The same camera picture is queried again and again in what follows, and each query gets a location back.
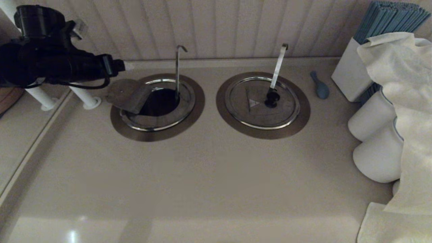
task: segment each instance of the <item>wall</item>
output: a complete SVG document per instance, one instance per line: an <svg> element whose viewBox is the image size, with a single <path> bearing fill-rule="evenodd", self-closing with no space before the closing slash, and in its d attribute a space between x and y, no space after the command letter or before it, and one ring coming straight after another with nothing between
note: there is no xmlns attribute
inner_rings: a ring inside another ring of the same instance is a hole
<svg viewBox="0 0 432 243"><path fill-rule="evenodd" d="M77 46L125 60L341 56L371 0L17 0L89 26ZM431 0L409 0L432 11ZM432 20L416 36L432 39ZM0 26L0 35L10 34Z"/></svg>

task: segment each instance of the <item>cable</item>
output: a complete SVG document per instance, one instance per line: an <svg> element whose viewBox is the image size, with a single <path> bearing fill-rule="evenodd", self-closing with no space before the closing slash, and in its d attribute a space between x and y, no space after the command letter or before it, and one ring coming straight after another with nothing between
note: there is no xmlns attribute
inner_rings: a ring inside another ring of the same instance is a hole
<svg viewBox="0 0 432 243"><path fill-rule="evenodd" d="M24 86L24 87L21 87L21 88L23 88L23 89L31 89L31 88L39 87L39 86L41 86L41 85L42 85L42 84L39 83L39 84L27 85L27 86Z"/></svg>
<svg viewBox="0 0 432 243"><path fill-rule="evenodd" d="M103 89L106 86L108 86L110 83L110 78L108 76L108 74L105 72L105 80L104 83L99 85L99 86L84 86L84 85L76 85L73 83L66 83L66 82L57 82L55 84L60 84L60 85L64 85L64 86L71 86L71 87L75 87L75 88L80 88L80 89L85 89L85 90L98 90L98 89Z"/></svg>

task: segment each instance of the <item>plastic spoon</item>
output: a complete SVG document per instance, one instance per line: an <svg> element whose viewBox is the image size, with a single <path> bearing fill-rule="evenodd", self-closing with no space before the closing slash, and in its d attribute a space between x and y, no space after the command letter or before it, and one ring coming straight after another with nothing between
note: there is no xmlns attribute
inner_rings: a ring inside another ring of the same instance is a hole
<svg viewBox="0 0 432 243"><path fill-rule="evenodd" d="M327 99L328 95L330 94L327 85L318 79L316 71L311 72L311 77L314 80L315 84L317 85L316 87L317 96L320 99Z"/></svg>

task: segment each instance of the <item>countertop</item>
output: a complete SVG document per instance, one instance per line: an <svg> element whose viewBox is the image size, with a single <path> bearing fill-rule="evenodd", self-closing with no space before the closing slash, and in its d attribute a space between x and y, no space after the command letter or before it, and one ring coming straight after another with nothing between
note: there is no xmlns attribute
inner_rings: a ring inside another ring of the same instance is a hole
<svg viewBox="0 0 432 243"><path fill-rule="evenodd" d="M67 90L66 87L53 85L43 89L57 99ZM56 108L42 111L41 104L24 92L0 118L0 195Z"/></svg>
<svg viewBox="0 0 432 243"><path fill-rule="evenodd" d="M368 203L386 204L391 186L357 170L352 151L360 142L347 122L359 106L331 80L334 61L314 63L281 69L306 94L311 116L278 140L239 133L216 108L227 79L274 66L181 69L203 88L204 111L183 133L157 142L117 133L106 101L84 110L69 100L74 107L1 242L354 243ZM327 100L316 97L312 70L329 86ZM117 79L172 72L133 70Z"/></svg>

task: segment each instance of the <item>white cup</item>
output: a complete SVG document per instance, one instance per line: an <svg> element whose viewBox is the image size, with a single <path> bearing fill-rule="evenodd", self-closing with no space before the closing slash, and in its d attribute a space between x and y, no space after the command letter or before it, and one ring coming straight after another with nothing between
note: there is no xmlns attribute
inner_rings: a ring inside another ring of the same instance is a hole
<svg viewBox="0 0 432 243"><path fill-rule="evenodd" d="M349 119L348 129L364 142L383 125L396 117L393 104L384 96L382 87Z"/></svg>
<svg viewBox="0 0 432 243"><path fill-rule="evenodd" d="M368 178L387 183L400 178L403 138L396 130L396 118L357 146L354 163Z"/></svg>

